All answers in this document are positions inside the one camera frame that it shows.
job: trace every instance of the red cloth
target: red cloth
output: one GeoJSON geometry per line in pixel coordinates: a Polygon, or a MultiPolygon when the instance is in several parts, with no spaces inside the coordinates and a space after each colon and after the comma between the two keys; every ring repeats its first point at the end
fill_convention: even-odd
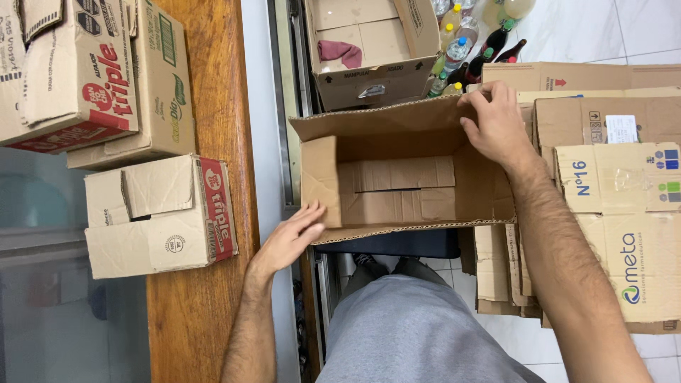
{"type": "Polygon", "coordinates": [[[362,50],[356,45],[340,41],[320,40],[317,43],[319,51],[319,62],[340,60],[348,69],[359,68],[362,66],[362,50]]]}

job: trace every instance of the human arm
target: human arm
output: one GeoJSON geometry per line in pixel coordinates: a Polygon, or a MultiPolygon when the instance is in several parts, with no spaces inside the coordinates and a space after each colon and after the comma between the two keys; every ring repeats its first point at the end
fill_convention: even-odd
{"type": "Polygon", "coordinates": [[[553,186],[503,82],[462,97],[478,125],[463,118],[471,144],[508,174],[537,298],[556,333],[571,382],[652,382],[629,337],[612,286],[574,214],[553,186]]]}
{"type": "Polygon", "coordinates": [[[316,221],[326,208],[319,201],[303,206],[279,224],[251,259],[241,303],[229,336],[221,383],[273,383],[276,380],[272,281],[305,248],[319,238],[323,224],[316,221]]]}

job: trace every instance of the wooden countertop edge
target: wooden countertop edge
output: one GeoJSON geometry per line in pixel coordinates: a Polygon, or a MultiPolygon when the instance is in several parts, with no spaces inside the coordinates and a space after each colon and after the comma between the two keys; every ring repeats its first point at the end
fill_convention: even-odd
{"type": "Polygon", "coordinates": [[[239,0],[157,0],[185,26],[197,151],[227,162],[239,254],[149,275],[152,382],[217,382],[248,261],[259,248],[239,0]]]}

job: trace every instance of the hand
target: hand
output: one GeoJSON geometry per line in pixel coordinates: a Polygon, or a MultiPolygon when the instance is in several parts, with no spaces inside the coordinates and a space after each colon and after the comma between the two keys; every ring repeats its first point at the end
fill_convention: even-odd
{"type": "Polygon", "coordinates": [[[271,277],[285,269],[324,231],[324,224],[315,222],[324,214],[326,206],[314,201],[304,205],[288,220],[281,222],[253,256],[249,265],[253,272],[271,277]]]}
{"type": "Polygon", "coordinates": [[[479,126],[466,117],[461,118],[461,125],[471,144],[485,157],[507,172],[538,157],[525,132],[515,89],[503,81],[486,82],[480,90],[463,95],[458,105],[463,104],[472,104],[477,111],[479,126]],[[492,101],[488,102],[483,93],[491,93],[492,101]]]}

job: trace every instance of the black shoe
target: black shoe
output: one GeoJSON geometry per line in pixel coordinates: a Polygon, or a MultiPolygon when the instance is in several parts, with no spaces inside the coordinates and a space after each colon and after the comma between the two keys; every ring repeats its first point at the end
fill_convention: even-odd
{"type": "Polygon", "coordinates": [[[363,263],[376,263],[376,260],[371,254],[353,254],[352,260],[355,262],[355,265],[363,263]]]}

